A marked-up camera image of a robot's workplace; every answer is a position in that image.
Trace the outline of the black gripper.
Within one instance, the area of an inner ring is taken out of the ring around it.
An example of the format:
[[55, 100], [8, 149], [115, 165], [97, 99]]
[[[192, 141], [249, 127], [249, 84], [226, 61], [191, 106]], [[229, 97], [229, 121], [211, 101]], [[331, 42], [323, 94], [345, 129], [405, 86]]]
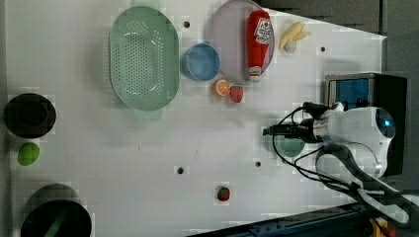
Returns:
[[263, 136], [265, 135], [272, 135], [272, 136], [291, 135], [292, 138], [301, 139], [304, 143], [318, 143], [319, 140], [314, 135], [313, 124], [314, 124], [313, 118], [306, 118], [299, 124], [293, 125], [293, 126], [288, 125], [288, 124], [272, 125], [270, 126], [269, 130], [263, 130]]

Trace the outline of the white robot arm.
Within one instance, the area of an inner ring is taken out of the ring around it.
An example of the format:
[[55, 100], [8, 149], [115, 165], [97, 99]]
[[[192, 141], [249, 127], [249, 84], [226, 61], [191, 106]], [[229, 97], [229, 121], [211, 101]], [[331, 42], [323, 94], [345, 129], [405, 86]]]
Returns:
[[418, 196], [381, 180], [396, 134], [391, 114], [377, 107], [346, 110], [340, 103], [328, 107], [305, 102], [299, 109], [310, 117], [300, 122], [281, 120], [263, 133], [274, 138], [297, 138], [306, 144], [317, 143], [315, 169], [300, 167], [287, 158], [283, 162], [308, 179], [392, 219], [399, 228], [413, 226], [418, 220]]

